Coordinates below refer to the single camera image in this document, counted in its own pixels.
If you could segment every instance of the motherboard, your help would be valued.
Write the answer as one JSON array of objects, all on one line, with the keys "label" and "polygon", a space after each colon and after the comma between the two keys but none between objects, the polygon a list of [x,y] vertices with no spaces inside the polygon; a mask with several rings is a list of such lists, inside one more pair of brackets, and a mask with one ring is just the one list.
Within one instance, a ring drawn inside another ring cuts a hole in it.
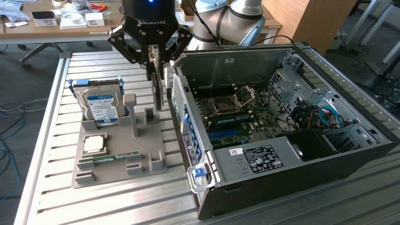
[{"label": "motherboard", "polygon": [[214,149],[275,138],[291,129],[280,127],[263,87],[232,85],[223,90],[198,91],[195,97]]}]

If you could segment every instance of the gray carpet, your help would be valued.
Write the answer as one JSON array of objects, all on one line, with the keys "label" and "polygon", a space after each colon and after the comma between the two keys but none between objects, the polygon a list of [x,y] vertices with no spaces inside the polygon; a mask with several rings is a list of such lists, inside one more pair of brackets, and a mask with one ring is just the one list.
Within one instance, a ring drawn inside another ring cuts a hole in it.
[{"label": "gray carpet", "polygon": [[[346,24],[344,30],[350,32],[360,13],[356,16],[350,17]],[[368,59],[376,63],[382,68],[386,68],[387,65],[383,65],[380,62],[386,55],[390,53],[391,49],[400,40],[400,32],[391,29],[390,27],[383,26],[379,30],[379,33],[372,38],[368,47],[370,52],[362,52],[359,57],[362,59]],[[96,47],[90,48],[86,45],[86,42],[76,43],[64,43],[60,44],[60,47],[67,52],[92,52],[92,51],[110,51],[111,46],[106,41],[94,42]],[[38,45],[27,45],[30,49],[35,48]],[[34,69],[26,71],[22,69],[19,64],[19,59],[28,53],[16,48],[16,45],[10,45],[8,50],[0,54],[0,105],[7,103],[23,103],[38,98],[47,98],[51,91],[51,84],[54,75],[56,72],[58,62],[59,62],[59,52],[48,48],[43,51],[36,57],[30,60]],[[354,65],[356,61],[336,51],[328,51],[326,54],[328,60],[336,65],[339,69]],[[346,74],[350,76],[363,77],[371,75],[371,71],[366,69],[364,65],[351,67],[346,70]],[[400,65],[398,65],[394,74],[400,73]],[[39,134],[43,113],[30,112],[26,113],[26,126],[22,131],[6,140],[7,146],[14,153],[20,176],[22,176],[22,185],[18,192],[14,194],[14,197],[0,202],[0,224],[8,225],[12,224],[15,219],[15,214],[19,205],[19,196],[22,194],[24,179],[27,177],[32,152],[36,144],[36,138]],[[15,122],[15,119],[0,117],[0,132]],[[4,168],[7,160],[0,161],[0,170]],[[16,182],[15,172],[12,167],[8,168],[7,172],[0,176],[0,196],[4,196],[14,189]]]}]

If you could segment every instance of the open computer chassis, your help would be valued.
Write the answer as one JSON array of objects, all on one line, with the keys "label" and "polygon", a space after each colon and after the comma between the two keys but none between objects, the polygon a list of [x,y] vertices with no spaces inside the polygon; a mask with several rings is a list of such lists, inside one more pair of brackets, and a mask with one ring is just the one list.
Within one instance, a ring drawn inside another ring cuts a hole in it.
[{"label": "open computer chassis", "polygon": [[200,220],[348,177],[400,143],[399,121],[314,50],[186,52],[172,69]]}]

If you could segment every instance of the slotted metal table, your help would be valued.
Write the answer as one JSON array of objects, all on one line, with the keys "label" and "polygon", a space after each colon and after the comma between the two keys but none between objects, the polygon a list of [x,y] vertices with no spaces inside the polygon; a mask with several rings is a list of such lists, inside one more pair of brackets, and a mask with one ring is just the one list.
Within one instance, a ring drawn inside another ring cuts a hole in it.
[{"label": "slotted metal table", "polygon": [[[310,56],[326,64],[316,53],[308,51]],[[112,79],[118,76],[123,76],[126,81],[126,92],[138,95],[135,111],[152,106],[146,71],[130,64],[118,52],[74,53],[60,59],[16,225],[359,225],[400,221],[399,149],[370,162],[344,180],[199,221],[168,104],[160,112],[168,171],[160,175],[72,189],[82,112],[67,80]]]}]

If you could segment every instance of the chair wheel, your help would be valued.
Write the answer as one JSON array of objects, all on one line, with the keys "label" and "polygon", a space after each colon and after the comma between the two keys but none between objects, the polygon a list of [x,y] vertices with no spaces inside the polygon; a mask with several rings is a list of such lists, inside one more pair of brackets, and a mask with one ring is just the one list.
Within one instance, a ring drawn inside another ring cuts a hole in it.
[{"label": "chair wheel", "polygon": [[91,42],[91,41],[87,41],[87,46],[88,46],[88,47],[91,47],[91,48],[92,48],[92,47],[95,47],[95,44],[94,44],[94,42]]},{"label": "chair wheel", "polygon": [[23,67],[23,69],[26,69],[26,70],[31,70],[31,69],[32,69],[32,65],[31,65],[31,64],[27,64],[27,63],[23,63],[22,67]]},{"label": "chair wheel", "polygon": [[22,50],[27,50],[27,49],[28,49],[26,45],[18,44],[18,47],[19,47],[19,49],[22,49]]}]

